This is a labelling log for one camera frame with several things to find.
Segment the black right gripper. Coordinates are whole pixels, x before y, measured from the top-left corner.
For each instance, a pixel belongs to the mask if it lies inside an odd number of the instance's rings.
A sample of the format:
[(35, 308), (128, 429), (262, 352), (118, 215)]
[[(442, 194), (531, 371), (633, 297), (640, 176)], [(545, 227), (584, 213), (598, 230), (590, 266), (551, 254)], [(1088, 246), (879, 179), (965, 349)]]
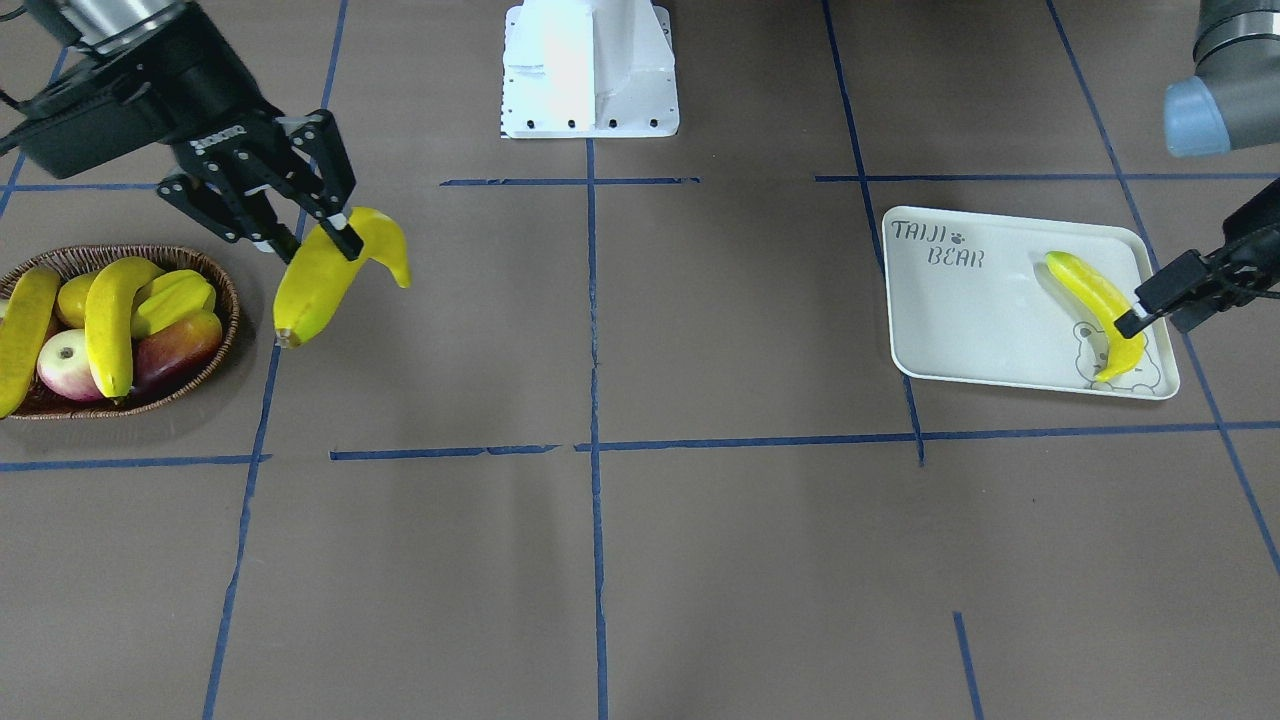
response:
[[(284, 133), (282, 111), (202, 6), (97, 5), (95, 56), (124, 82), (119, 108), (95, 123), (97, 165), (151, 143), (170, 145), (182, 158), (209, 155), (230, 142), (236, 126), (269, 154), (287, 150), (288, 138), (308, 161), (291, 182), (300, 206), (343, 259), (362, 252), (348, 211), (355, 170), (335, 117), (328, 110), (287, 117)], [(293, 259), (293, 233), (260, 192), (225, 191), (177, 172), (157, 182), (157, 196), (228, 243), (251, 242), (285, 264)]]

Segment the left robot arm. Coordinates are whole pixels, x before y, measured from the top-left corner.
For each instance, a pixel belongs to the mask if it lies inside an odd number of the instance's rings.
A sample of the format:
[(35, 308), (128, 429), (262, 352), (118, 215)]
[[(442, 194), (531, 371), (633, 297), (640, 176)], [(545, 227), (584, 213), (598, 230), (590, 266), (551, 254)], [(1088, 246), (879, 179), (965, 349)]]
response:
[[(1175, 158), (1204, 158), (1279, 141), (1279, 9), (1275, 1), (1202, 1), (1196, 70), (1170, 85), (1164, 137)], [(1135, 288), (1138, 304), (1112, 327), (1134, 338), (1158, 319), (1188, 333), (1211, 316), (1276, 299), (1279, 183), (1222, 222), (1224, 243), (1187, 250)]]

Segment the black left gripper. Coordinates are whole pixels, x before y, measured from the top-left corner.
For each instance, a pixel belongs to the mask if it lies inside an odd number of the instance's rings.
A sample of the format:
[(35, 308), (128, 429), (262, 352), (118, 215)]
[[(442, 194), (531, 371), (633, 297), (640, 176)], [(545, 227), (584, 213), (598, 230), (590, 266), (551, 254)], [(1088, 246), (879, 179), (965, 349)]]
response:
[(1114, 327), (1133, 340), (1161, 318), (1183, 333), (1211, 316), (1256, 299), (1276, 299), (1279, 273), (1279, 181), (1275, 179), (1222, 222), (1222, 247), (1188, 250), (1135, 290), (1146, 311), (1130, 309)]

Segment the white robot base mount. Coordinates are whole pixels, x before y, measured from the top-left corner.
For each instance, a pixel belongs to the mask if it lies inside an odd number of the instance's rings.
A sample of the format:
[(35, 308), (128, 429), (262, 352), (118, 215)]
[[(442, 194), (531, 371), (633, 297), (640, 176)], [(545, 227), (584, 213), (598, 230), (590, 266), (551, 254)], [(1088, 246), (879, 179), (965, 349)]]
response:
[(669, 12), (524, 1), (506, 12), (500, 136), (663, 138), (681, 122)]

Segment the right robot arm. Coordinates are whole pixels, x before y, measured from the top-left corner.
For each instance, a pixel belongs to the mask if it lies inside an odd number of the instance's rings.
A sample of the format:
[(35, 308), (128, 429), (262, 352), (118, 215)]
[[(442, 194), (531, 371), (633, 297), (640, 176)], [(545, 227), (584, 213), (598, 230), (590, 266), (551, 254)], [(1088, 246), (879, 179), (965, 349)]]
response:
[(246, 241), (284, 263), (300, 241), (276, 218), (269, 192), (315, 219), (356, 259), (356, 184), (333, 114), (289, 117), (269, 102), (239, 55), (196, 1), (24, 1), (79, 61), (15, 109), (3, 137), (58, 179), (150, 145), (168, 146), (175, 169), (156, 195), (206, 231)]

